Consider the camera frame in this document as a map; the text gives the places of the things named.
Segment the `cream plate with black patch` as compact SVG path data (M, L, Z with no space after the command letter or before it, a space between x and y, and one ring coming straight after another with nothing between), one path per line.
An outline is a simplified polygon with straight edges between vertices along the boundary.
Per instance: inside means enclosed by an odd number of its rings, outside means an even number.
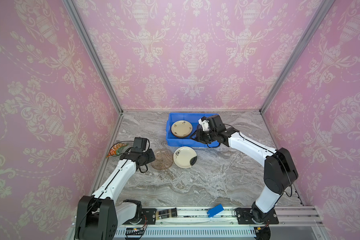
M190 147L180 147L175 150L173 155L174 163L180 168L192 167L198 159L196 151Z

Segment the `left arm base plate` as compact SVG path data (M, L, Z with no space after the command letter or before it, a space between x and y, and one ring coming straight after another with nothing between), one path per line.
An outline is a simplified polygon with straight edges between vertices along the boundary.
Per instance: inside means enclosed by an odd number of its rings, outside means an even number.
M143 208L141 210L137 210L135 217L129 220L129 223L132 225L155 225L156 212L157 209L154 208Z

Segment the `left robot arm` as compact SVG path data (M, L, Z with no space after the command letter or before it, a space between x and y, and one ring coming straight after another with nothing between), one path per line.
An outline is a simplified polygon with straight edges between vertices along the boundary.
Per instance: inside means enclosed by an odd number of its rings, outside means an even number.
M115 170L100 188L79 200L75 239L112 240L117 228L122 224L144 224L140 201L125 200L119 206L116 206L115 202L136 171L142 166L147 167L147 164L155 159L152 149L123 153Z

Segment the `brown tinted glass plate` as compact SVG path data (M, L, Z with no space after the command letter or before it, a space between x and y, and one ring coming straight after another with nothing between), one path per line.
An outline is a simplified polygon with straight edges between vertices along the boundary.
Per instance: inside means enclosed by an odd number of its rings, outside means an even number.
M173 164L173 153L168 149L158 149L155 152L155 158L151 163L155 170L166 170Z

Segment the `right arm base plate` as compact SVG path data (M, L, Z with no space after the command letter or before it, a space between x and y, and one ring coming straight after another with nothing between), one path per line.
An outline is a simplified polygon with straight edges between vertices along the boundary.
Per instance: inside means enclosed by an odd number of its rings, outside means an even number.
M263 213L260 210L253 210L251 208L236 208L234 216L237 218L239 225L279 224L275 209L270 210L268 213Z

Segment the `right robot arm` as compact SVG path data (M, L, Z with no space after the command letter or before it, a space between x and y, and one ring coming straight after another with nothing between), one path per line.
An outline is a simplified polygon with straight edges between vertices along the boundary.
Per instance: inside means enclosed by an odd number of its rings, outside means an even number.
M292 188L292 184L299 178L292 156L287 149L269 148L246 137L235 128L228 128L218 133L198 129L191 135L191 139L205 145L218 142L244 153L264 168L265 186L252 204L251 210L255 223L262 224L269 215L272 215L276 203L286 189Z

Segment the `yellow floral plate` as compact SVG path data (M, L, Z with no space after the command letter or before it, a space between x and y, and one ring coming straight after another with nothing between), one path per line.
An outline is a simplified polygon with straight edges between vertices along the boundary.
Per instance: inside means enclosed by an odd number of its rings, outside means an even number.
M192 124L185 120L176 121L171 126L171 133L177 138L186 138L192 133L192 131Z

